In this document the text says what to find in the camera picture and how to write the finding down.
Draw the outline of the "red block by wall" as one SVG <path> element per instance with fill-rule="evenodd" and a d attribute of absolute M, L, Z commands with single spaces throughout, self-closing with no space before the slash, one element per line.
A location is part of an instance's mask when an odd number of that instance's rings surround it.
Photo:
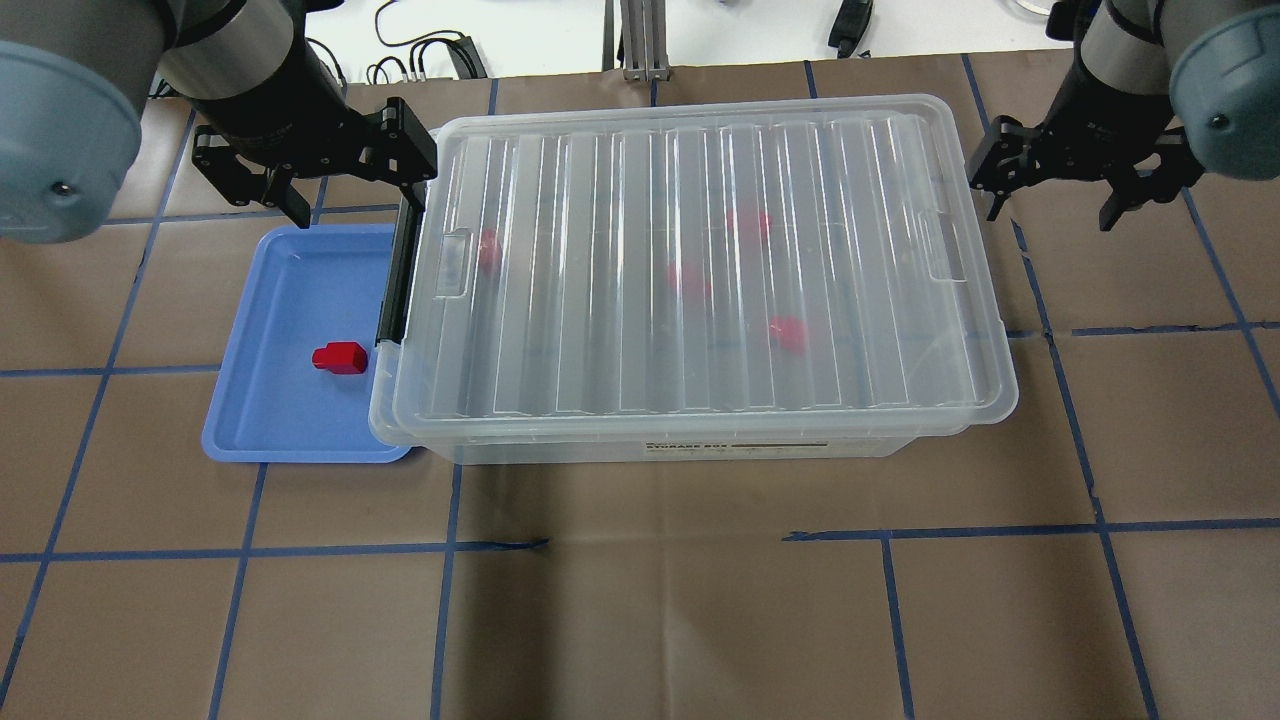
<path fill-rule="evenodd" d="M 503 245 L 495 228 L 481 228 L 477 234 L 477 269 L 486 277 L 500 273 Z"/>

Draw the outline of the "clear plastic storage box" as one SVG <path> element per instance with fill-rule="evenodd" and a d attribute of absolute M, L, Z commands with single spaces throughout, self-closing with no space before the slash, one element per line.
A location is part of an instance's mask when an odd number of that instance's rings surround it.
<path fill-rule="evenodd" d="M 379 347 L 371 425 L 463 465 L 884 457 L 1018 404 L 984 243 L 938 217 L 899 229 L 773 225 L 426 233 L 404 338 Z M 709 299 L 669 292 L 699 263 Z M 808 351 L 768 320 L 806 323 Z"/>

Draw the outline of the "black power adapter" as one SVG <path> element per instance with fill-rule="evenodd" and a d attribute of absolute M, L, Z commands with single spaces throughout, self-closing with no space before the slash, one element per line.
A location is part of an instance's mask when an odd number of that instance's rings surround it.
<path fill-rule="evenodd" d="M 838 59 L 851 58 L 870 27 L 876 3 L 872 0 L 844 0 L 840 3 L 829 27 L 827 46 Z"/>

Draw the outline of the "brown paper table cover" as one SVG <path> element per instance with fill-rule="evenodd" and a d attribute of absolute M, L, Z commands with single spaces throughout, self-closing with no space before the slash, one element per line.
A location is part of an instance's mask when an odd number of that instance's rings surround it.
<path fill-rule="evenodd" d="M 983 228 L 1020 401 L 883 459 L 201 446 L 259 240 L 159 100 L 111 222 L 3 243 L 5 719 L 1275 719 L 1277 184 Z"/>

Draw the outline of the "aluminium frame post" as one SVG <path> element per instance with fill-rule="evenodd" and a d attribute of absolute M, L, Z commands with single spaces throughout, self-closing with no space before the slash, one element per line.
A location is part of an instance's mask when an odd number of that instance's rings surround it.
<path fill-rule="evenodd" d="M 628 82 L 669 79 L 667 1 L 604 1 L 602 69 Z"/>

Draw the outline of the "clear plastic box lid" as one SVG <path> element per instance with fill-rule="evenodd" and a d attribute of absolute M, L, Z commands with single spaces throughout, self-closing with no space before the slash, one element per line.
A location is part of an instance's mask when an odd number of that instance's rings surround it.
<path fill-rule="evenodd" d="M 451 454 L 891 443 L 1018 379 L 950 105 L 928 94 L 465 117 L 369 421 Z"/>

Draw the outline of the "blue plastic tray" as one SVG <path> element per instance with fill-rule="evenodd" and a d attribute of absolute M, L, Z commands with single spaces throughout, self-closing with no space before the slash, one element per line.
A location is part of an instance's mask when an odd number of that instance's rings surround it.
<path fill-rule="evenodd" d="M 351 342 L 376 357 L 393 227 L 269 231 L 253 259 L 202 432 L 219 462 L 384 464 L 406 448 L 369 424 L 372 370 L 338 374 L 314 354 Z"/>

